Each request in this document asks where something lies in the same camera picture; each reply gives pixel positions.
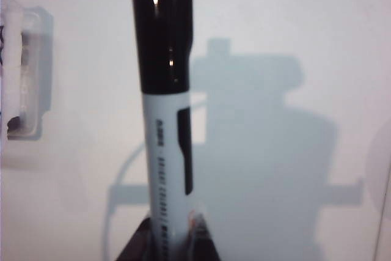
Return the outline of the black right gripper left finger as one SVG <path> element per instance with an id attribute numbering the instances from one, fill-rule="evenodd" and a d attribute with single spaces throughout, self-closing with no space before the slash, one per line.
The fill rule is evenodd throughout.
<path id="1" fill-rule="evenodd" d="M 153 260 L 152 235 L 150 229 L 150 217 L 144 218 L 129 242 L 122 249 L 117 261 L 148 261 Z"/>

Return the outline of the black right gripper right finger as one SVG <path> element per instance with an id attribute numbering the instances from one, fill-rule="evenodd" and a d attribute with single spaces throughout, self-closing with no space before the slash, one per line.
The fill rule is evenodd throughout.
<path id="1" fill-rule="evenodd" d="M 186 242 L 185 260 L 220 261 L 212 234 L 201 211 L 192 210 L 189 214 L 189 235 Z"/>

